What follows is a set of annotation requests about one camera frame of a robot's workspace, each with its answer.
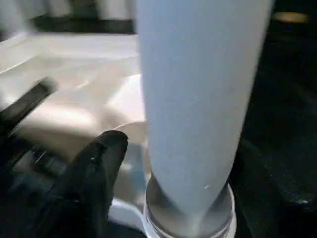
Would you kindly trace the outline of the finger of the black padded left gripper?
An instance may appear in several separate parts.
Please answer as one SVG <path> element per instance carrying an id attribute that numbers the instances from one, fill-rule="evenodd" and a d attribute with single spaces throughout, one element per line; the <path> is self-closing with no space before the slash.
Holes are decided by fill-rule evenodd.
<path id="1" fill-rule="evenodd" d="M 10 134 L 34 109 L 55 92 L 56 86 L 48 78 L 37 82 L 17 100 L 0 109 L 0 134 Z"/>

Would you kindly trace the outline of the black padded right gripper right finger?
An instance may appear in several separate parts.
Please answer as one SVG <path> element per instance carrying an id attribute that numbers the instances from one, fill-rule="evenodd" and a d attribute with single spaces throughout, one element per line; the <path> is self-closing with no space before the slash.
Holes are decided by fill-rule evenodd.
<path id="1" fill-rule="evenodd" d="M 304 189 L 248 140 L 238 146 L 230 174 L 238 238 L 315 238 L 317 194 Z"/>

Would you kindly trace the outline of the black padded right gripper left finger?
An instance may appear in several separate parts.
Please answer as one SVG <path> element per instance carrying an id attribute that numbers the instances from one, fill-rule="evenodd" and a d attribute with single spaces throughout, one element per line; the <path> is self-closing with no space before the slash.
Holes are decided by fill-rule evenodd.
<path id="1" fill-rule="evenodd" d="M 75 157 L 45 195 L 29 226 L 31 238 L 104 238 L 128 136 L 105 131 Z"/>

